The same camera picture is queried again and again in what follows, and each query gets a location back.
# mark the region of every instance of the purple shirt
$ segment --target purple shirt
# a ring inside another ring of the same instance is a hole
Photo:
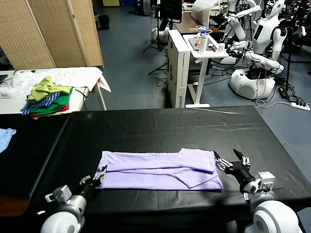
[[[102,152],[107,165],[100,188],[221,190],[214,152],[182,148],[178,153]]]

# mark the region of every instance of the blue floor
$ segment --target blue floor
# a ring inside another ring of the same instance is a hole
[[[153,49],[142,52],[150,43],[151,29],[156,27],[156,20],[132,14],[131,7],[101,8],[97,14],[109,15],[110,29],[99,31],[99,40],[104,56],[104,76],[112,93],[103,91],[107,108],[148,109],[165,108],[165,85],[157,87],[156,82],[166,77],[163,71],[154,75],[147,74],[166,62],[164,53]],[[310,60],[311,52],[303,47],[293,60]],[[292,64],[290,83],[296,94],[311,103],[311,70],[309,64]],[[227,76],[213,77],[213,82]],[[196,81],[198,76],[189,76],[189,81]],[[235,95],[228,87],[229,80],[205,85],[201,103],[211,106],[255,105],[253,102]],[[86,103],[89,110],[97,110],[98,103]],[[278,91],[270,103],[283,101]],[[187,94],[186,103],[192,103]],[[273,133],[278,137],[302,173],[311,182],[311,112],[298,110],[285,104],[276,104],[268,109],[257,109]]]

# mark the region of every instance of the light blue cloth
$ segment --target light blue cloth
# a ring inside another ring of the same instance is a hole
[[[0,129],[0,153],[2,153],[8,147],[14,134],[16,134],[16,130]]]

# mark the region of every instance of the black tablecloth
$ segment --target black tablecloth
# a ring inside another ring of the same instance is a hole
[[[236,161],[235,148],[250,157],[253,175],[270,171],[276,176],[274,191],[279,200],[294,210],[306,207],[311,200],[311,185],[252,106],[74,113],[37,197],[64,184],[75,192],[80,179],[95,172],[103,150],[177,152],[181,148],[215,150],[221,157]],[[205,221],[207,216],[239,218],[248,212],[239,184],[234,177],[219,173],[225,188],[222,192],[97,191],[86,218],[91,221],[99,217],[99,221],[105,219],[106,224],[115,226],[157,221],[172,224],[198,218]],[[216,216],[216,209],[222,209],[223,215]]]
[[[0,154],[0,195],[31,197],[69,115],[33,120],[21,114],[0,115],[0,128],[12,128]]]

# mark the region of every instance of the power strip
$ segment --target power strip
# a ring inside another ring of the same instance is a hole
[[[296,103],[291,103],[291,107],[310,111],[310,106],[308,106],[308,105],[306,105],[306,107],[304,107],[304,106],[300,106],[299,104],[296,104]]]

